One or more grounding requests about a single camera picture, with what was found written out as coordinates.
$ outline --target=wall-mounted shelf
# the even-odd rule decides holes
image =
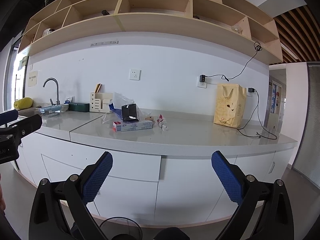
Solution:
[[[102,16],[102,10],[110,15]],[[241,34],[233,25],[241,26]],[[55,31],[42,37],[47,28]],[[259,41],[263,50],[257,60],[282,62],[274,20],[246,0],[55,0],[30,19],[19,51],[31,56],[66,41],[124,31],[198,38],[248,56]]]

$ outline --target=cabinet handle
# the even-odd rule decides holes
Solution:
[[[269,174],[273,171],[273,168],[275,167],[275,165],[276,165],[276,163],[275,163],[275,162],[273,162],[273,164],[272,164],[272,168],[271,168],[271,171],[269,171]]]

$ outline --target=countertop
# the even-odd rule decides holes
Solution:
[[[291,149],[297,141],[278,134],[276,140],[249,138],[234,128],[214,124],[212,116],[162,111],[168,130],[154,124],[152,129],[114,132],[115,114],[67,111],[58,117],[43,118],[37,133],[75,143],[132,153],[167,156],[206,157],[220,150],[224,155],[255,155]],[[247,125],[242,133],[256,132],[273,138],[261,126]]]

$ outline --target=toothpaste box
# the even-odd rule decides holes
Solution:
[[[135,130],[144,130],[151,129],[152,121],[142,120],[139,122],[113,122],[113,130],[115,132],[124,132],[124,131],[135,131]]]

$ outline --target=chopsticks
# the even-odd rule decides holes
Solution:
[[[95,93],[99,93],[100,89],[101,89],[102,84],[97,84],[96,86],[96,90],[94,91]]]

